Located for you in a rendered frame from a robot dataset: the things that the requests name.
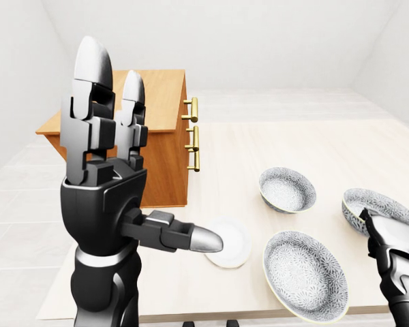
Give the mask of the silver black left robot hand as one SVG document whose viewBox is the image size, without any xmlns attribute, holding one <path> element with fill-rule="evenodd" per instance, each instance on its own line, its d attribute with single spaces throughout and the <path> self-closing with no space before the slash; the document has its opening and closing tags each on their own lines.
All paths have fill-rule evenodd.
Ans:
<svg viewBox="0 0 409 327">
<path fill-rule="evenodd" d="M 67 151 L 61 210 L 67 231 L 80 250 L 98 256 L 112 255 L 132 239 L 169 252 L 221 251 L 215 232 L 177 221 L 171 213 L 140 210 L 147 179 L 140 150 L 147 135 L 142 78 L 128 73 L 122 107 L 115 110 L 109 54 L 96 39 L 84 37 L 72 96 L 61 109 L 60 143 Z"/>
</svg>

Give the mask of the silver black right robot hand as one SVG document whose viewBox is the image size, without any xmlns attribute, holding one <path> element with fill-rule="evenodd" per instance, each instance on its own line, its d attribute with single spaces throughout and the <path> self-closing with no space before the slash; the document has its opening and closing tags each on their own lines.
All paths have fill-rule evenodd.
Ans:
<svg viewBox="0 0 409 327">
<path fill-rule="evenodd" d="M 364 208 L 369 256 L 376 259 L 380 289 L 396 327 L 409 327 L 409 225 Z"/>
</svg>

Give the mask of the patterned black white bowl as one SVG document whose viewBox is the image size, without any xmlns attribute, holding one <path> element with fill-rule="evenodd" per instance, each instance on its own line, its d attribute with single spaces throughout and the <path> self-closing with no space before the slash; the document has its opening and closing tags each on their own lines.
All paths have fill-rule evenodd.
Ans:
<svg viewBox="0 0 409 327">
<path fill-rule="evenodd" d="M 301 173 L 290 168 L 274 167 L 259 178 L 260 194 L 264 202 L 281 213 L 300 213 L 316 202 L 316 190 Z"/>
<path fill-rule="evenodd" d="M 409 225 L 409 210 L 399 202 L 369 189 L 348 189 L 343 195 L 342 213 L 347 222 L 366 237 L 369 234 L 365 222 L 359 217 L 364 208 Z"/>
<path fill-rule="evenodd" d="M 347 313 L 344 271 L 315 238 L 298 231 L 278 232 L 264 248 L 263 269 L 276 298 L 301 319 L 332 324 Z"/>
</svg>

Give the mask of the wooden cabinet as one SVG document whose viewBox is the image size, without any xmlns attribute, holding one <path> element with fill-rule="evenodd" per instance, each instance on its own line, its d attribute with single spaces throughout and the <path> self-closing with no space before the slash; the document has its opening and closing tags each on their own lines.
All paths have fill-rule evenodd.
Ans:
<svg viewBox="0 0 409 327">
<path fill-rule="evenodd" d="M 41 127 L 66 160 L 61 205 L 80 190 L 135 176 L 144 185 L 143 207 L 183 206 L 175 130 L 182 70 L 113 72 L 110 67 L 80 69 L 56 120 Z"/>
</svg>

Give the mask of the wooden cabinet drawer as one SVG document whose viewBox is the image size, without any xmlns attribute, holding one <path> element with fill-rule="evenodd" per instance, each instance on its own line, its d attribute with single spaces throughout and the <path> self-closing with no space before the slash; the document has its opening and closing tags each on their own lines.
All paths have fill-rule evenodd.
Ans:
<svg viewBox="0 0 409 327">
<path fill-rule="evenodd" d="M 187 100 L 187 91 L 186 91 L 185 73 L 183 73 L 183 84 L 182 84 L 182 89 L 181 89 L 181 99 L 180 99 L 180 104 L 179 104 L 178 121 L 184 128 L 188 128 L 189 120 L 181 118 L 183 115 L 185 116 L 190 115 L 188 111 L 188 104 L 184 103 L 185 100 Z"/>
<path fill-rule="evenodd" d="M 183 192 L 182 204 L 186 206 L 187 205 L 188 174 L 189 174 L 189 170 L 187 169 L 187 167 L 189 166 L 190 154 L 187 149 L 182 148 L 180 155 L 181 155 L 180 156 L 180 173 L 183 179 L 183 185 L 181 186 L 181 190 Z"/>
<path fill-rule="evenodd" d="M 190 127 L 189 123 L 178 123 L 175 135 L 177 138 L 178 152 L 193 152 L 193 144 L 190 142 Z"/>
</svg>

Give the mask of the small white plate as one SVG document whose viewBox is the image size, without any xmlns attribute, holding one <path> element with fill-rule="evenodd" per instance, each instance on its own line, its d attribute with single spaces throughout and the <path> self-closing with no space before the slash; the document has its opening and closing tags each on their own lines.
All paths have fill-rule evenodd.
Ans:
<svg viewBox="0 0 409 327">
<path fill-rule="evenodd" d="M 210 223 L 209 229 L 222 238 L 224 247 L 220 252 L 206 253 L 208 260 L 222 268 L 238 268 L 247 261 L 252 250 L 252 237 L 239 220 L 218 217 Z"/>
</svg>

